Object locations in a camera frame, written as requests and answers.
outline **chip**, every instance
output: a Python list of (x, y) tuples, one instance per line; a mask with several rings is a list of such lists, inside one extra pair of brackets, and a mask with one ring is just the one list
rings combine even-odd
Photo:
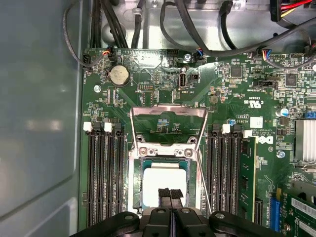
[(231, 77), (240, 78), (242, 76), (242, 66), (232, 66)]
[(297, 74), (286, 74), (285, 85), (286, 86), (296, 86)]
[(212, 103), (217, 103), (218, 102), (218, 98), (216, 96), (211, 96), (211, 102)]

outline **heatsink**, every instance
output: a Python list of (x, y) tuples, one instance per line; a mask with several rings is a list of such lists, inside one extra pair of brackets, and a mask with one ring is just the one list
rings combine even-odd
[(316, 165), (316, 120), (297, 120), (295, 158)]

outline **screw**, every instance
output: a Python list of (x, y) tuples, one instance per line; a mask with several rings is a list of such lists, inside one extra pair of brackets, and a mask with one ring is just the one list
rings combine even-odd
[(276, 157), (277, 158), (284, 158), (285, 157), (285, 152), (284, 151), (278, 151), (276, 153)]
[(218, 218), (218, 219), (224, 219), (225, 218), (225, 216), (222, 213), (217, 213), (215, 215), (215, 217)]
[(192, 149), (185, 149), (184, 150), (184, 156), (191, 157), (193, 154)]
[(235, 4), (234, 4), (234, 9), (235, 10), (239, 10), (241, 8), (241, 3), (240, 2), (236, 2)]
[(139, 154), (140, 154), (141, 156), (147, 155), (147, 148), (145, 148), (145, 147), (140, 148), (140, 149), (139, 149)]
[(157, 2), (157, 0), (153, 0), (152, 1), (152, 7), (157, 7), (158, 6), (158, 2)]
[(190, 212), (190, 210), (187, 209), (187, 208), (183, 208), (181, 211), (182, 211), (183, 213), (186, 213), (186, 214), (188, 214), (188, 213)]
[(125, 216), (125, 220), (131, 220), (133, 219), (133, 216)]
[(186, 54), (183, 56), (183, 59), (184, 59), (184, 61), (186, 61), (186, 62), (190, 62), (191, 59), (192, 59), (191, 54), (186, 53)]
[(95, 85), (94, 88), (93, 88), (94, 92), (96, 92), (96, 93), (101, 92), (101, 89), (102, 89), (102, 88), (101, 88), (100, 85)]
[(285, 223), (284, 224), (284, 229), (285, 229), (285, 231), (290, 231), (291, 227), (290, 227), (290, 225), (288, 223)]

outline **power cable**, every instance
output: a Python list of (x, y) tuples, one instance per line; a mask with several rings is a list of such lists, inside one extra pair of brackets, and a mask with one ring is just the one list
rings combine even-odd
[(228, 50), (228, 51), (215, 51), (215, 50), (209, 50), (207, 48), (207, 46), (205, 45), (205, 43), (203, 42), (202, 38), (200, 37), (200, 35), (198, 34), (194, 23), (192, 22), (192, 19), (188, 13), (188, 10), (185, 6), (185, 4), (183, 3), (182, 0), (175, 0), (176, 6), (178, 8), (178, 11), (180, 13), (181, 19), (184, 23), (184, 26), (186, 27), (188, 33), (190, 34), (190, 36), (193, 38), (193, 40), (199, 45), (199, 47), (203, 50), (203, 52), (211, 57), (231, 57), (231, 56), (235, 56), (238, 54), (242, 54), (242, 53), (248, 53), (248, 52), (253, 52), (256, 51), (257, 49), (261, 49), (264, 48), (268, 45), (271, 45), (275, 42), (278, 42), (280, 40), (282, 40), (283, 38), (291, 35), (294, 32), (297, 32), (298, 30), (304, 28), (304, 27), (308, 27), (312, 24), (316, 23), (316, 17), (300, 24), (297, 25), (296, 27), (294, 27), (293, 29), (290, 29), (286, 32), (283, 32), (282, 34), (279, 34), (276, 37), (273, 37), (271, 39), (265, 40), (263, 42), (251, 45), (251, 46), (247, 46), (244, 48), (240, 48), (240, 49), (235, 49), (235, 50)]

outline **sticker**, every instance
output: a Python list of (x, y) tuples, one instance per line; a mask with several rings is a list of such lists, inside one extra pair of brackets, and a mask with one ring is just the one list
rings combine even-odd
[(306, 204), (292, 198), (292, 206), (299, 209), (300, 211), (303, 211), (304, 213), (308, 214), (309, 216), (316, 219), (316, 210), (307, 206)]
[(263, 127), (263, 117), (250, 117), (250, 127), (251, 128), (262, 128)]
[(313, 228), (311, 228), (310, 226), (306, 225), (304, 222), (300, 221), (299, 227), (306, 231), (307, 233), (309, 233), (311, 236), (316, 237), (316, 230), (314, 230)]
[(291, 151), (291, 150), (293, 150), (293, 143), (290, 143), (290, 142), (276, 142), (276, 149), (277, 150)]

